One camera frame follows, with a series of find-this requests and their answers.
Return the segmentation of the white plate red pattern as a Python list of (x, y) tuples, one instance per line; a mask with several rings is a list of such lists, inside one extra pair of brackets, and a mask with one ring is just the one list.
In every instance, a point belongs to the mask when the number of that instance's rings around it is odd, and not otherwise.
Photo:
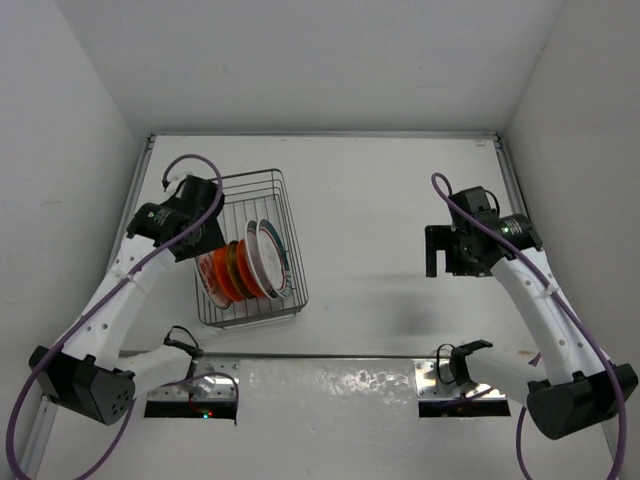
[(209, 252), (196, 257), (196, 269), (204, 290), (219, 309), (225, 310), (231, 305), (231, 299), (222, 290), (215, 273), (213, 253)]

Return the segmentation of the white plate teal red rim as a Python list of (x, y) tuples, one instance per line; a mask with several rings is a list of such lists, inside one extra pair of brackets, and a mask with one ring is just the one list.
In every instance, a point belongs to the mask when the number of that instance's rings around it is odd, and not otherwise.
[(291, 268), (282, 239), (267, 219), (258, 222), (257, 242), (262, 265), (275, 293), (287, 298), (292, 292)]

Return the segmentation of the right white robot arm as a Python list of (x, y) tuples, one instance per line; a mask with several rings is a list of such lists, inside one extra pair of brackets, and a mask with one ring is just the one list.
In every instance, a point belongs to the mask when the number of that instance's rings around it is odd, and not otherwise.
[(541, 354), (544, 371), (529, 373), (500, 361), (491, 342), (475, 340), (453, 348), (453, 383), (466, 386), (479, 375), (530, 412), (547, 438), (557, 440), (619, 414), (639, 384), (628, 364), (597, 354), (576, 323), (556, 283), (543, 242), (522, 214), (501, 216), (494, 196), (481, 186), (442, 196), (448, 225), (425, 229), (426, 274), (437, 275), (437, 254), (446, 272), (494, 277), (516, 306)]

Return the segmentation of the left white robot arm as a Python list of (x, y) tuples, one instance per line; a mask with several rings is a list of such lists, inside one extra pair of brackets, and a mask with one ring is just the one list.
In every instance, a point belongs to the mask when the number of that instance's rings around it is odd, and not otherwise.
[(161, 204), (134, 215), (116, 259), (61, 346), (37, 347), (29, 366), (56, 405), (104, 425), (117, 422), (134, 400), (185, 379), (198, 348), (166, 340), (159, 348), (121, 358), (127, 333), (158, 278), (172, 266), (224, 243), (217, 217), (224, 204), (218, 185), (192, 175)]

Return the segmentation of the orange plate left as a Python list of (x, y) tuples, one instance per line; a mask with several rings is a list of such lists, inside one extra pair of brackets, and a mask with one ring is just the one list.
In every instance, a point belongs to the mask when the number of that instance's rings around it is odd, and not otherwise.
[(213, 263), (216, 278), (222, 291), (233, 302), (244, 301), (244, 296), (235, 287), (228, 270), (227, 247), (221, 247), (213, 252)]

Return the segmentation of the orange plate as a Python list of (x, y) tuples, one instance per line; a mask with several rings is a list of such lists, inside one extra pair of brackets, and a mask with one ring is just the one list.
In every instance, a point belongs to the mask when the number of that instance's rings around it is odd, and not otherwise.
[(222, 291), (233, 302), (244, 301), (244, 296), (235, 287), (228, 270), (227, 247), (221, 247), (213, 252), (213, 263), (216, 278)]
[(265, 294), (257, 284), (248, 264), (248, 256), (246, 252), (246, 242), (245, 240), (240, 240), (237, 247), (237, 266), (240, 273), (240, 277), (247, 287), (247, 289), (251, 292), (251, 294), (256, 298), (264, 298)]

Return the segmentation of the dark brown plate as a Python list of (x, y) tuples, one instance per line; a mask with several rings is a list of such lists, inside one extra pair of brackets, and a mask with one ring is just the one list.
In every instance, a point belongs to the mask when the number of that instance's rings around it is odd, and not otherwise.
[(240, 276), (237, 264), (237, 249), (239, 242), (231, 241), (226, 247), (226, 262), (229, 277), (234, 288), (237, 290), (243, 300), (249, 299), (249, 293)]

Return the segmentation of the orange plate right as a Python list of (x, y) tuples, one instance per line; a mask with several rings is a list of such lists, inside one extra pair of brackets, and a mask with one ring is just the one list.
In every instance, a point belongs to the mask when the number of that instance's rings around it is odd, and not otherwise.
[(251, 294), (256, 298), (264, 298), (265, 294), (257, 284), (248, 264), (248, 256), (246, 252), (246, 242), (245, 240), (240, 240), (237, 247), (237, 266), (240, 273), (240, 277), (247, 287), (247, 289), (251, 292)]

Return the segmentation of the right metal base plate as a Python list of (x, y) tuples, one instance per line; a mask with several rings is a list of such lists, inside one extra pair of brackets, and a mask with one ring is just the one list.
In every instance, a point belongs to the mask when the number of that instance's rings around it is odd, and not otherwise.
[(414, 361), (415, 385), (418, 399), (430, 402), (456, 400), (506, 401), (507, 396), (488, 384), (457, 387), (442, 383), (436, 372), (436, 358), (427, 357)]

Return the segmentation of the metal base plate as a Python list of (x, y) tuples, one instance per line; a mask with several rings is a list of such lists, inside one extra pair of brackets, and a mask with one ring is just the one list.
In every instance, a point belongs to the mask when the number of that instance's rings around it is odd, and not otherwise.
[(149, 401), (231, 401), (240, 383), (240, 361), (204, 357), (193, 368), (194, 380), (159, 387), (147, 394)]
[(430, 402), (456, 400), (506, 401), (507, 396), (488, 384), (457, 387), (442, 383), (436, 372), (436, 358), (427, 357), (414, 361), (415, 385), (418, 399)]

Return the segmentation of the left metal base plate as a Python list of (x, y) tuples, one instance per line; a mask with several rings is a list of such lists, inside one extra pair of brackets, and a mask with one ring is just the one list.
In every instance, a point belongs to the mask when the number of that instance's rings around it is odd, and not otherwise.
[(194, 380), (159, 387), (147, 394), (149, 401), (231, 401), (240, 383), (240, 361), (204, 357), (193, 368)]

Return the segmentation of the aluminium table frame rail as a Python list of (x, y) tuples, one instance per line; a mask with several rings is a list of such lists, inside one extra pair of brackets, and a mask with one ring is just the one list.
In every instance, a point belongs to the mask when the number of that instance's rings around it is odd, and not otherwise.
[(126, 340), (154, 347), (184, 323), (212, 352), (239, 358), (236, 421), (153, 419), (137, 408), (124, 433), (55, 409), (38, 432), (42, 479), (71, 479), (111, 442), (100, 479), (517, 479), (515, 416), (423, 418), (412, 360), (442, 343), (483, 338), (526, 363), (534, 347), (492, 279), (424, 275), (428, 224), (449, 215), (430, 177), (482, 185), (506, 212), (525, 208), (492, 134), (157, 134), (132, 204), (161, 193), (177, 156), (225, 174), (285, 178), (309, 300), (295, 317), (217, 332), (197, 319), (192, 270), (156, 286)]

